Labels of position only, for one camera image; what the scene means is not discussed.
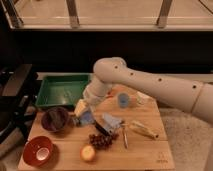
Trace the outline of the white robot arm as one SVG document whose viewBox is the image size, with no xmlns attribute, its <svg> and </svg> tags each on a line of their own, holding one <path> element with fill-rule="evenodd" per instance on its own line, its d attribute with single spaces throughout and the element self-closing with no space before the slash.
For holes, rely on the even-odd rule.
<svg viewBox="0 0 213 171">
<path fill-rule="evenodd" d="M 212 84 L 133 70 L 121 57 L 102 58 L 95 62 L 92 80 L 83 91 L 81 111 L 99 105 L 114 84 L 145 93 L 213 126 Z"/>
</svg>

